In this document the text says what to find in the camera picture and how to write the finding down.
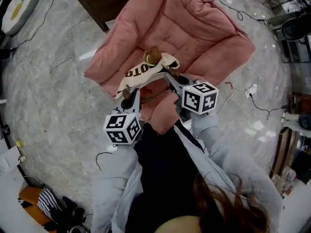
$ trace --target pink armchair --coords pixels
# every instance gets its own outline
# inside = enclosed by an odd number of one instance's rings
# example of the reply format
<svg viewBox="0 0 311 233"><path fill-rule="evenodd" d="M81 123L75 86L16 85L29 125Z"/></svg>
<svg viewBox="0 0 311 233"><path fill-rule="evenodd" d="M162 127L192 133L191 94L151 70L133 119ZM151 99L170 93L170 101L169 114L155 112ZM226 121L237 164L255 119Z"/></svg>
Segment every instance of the pink armchair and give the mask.
<svg viewBox="0 0 311 233"><path fill-rule="evenodd" d="M125 73L152 46L173 55L178 71L218 85L255 47L213 0L129 0L85 76L114 96ZM159 133L177 120L177 97L164 80L141 90L142 119Z"/></svg>

